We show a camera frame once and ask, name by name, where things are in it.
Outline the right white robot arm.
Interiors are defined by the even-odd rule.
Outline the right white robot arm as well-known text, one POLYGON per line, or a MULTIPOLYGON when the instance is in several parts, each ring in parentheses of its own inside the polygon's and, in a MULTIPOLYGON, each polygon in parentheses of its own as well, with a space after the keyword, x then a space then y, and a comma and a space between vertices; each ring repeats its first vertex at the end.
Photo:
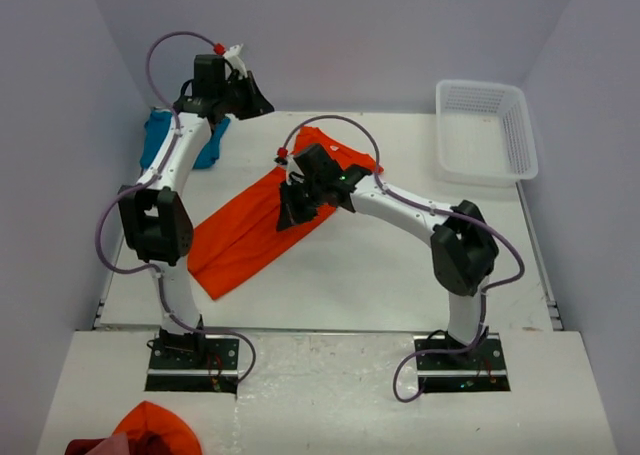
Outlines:
POLYGON ((416 237, 431 250, 434 275, 449 295, 448 360, 467 368, 481 357, 476 338, 486 311, 481 290, 498 248, 490 234, 460 218, 482 220, 473 203, 446 209, 425 202, 416 208, 380 188, 374 170, 358 164, 343 168, 318 143, 278 163, 285 168, 285 180, 279 186, 277 231, 307 224, 319 217, 321 208, 331 206, 374 217, 416 237))

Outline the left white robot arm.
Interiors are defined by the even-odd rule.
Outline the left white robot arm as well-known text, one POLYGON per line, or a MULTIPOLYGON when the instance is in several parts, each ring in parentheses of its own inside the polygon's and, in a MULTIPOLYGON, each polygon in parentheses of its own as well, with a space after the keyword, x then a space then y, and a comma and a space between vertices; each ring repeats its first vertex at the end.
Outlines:
POLYGON ((228 115, 246 120, 274 110, 240 52, 234 45, 195 57, 193 78, 168 112, 164 141, 137 184, 121 188, 118 201, 126 244, 155 277, 160 348, 187 368, 206 360, 208 344, 187 270, 194 227, 182 191, 216 124, 228 115))

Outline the orange t shirt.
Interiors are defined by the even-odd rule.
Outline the orange t shirt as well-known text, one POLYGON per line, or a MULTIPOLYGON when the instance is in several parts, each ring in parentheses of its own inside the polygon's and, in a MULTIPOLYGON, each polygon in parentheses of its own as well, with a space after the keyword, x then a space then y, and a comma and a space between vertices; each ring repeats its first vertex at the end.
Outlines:
POLYGON ((314 220, 277 231, 284 180, 285 170, 273 168, 195 228, 188 271, 211 299, 258 274, 335 212, 324 205, 314 220))

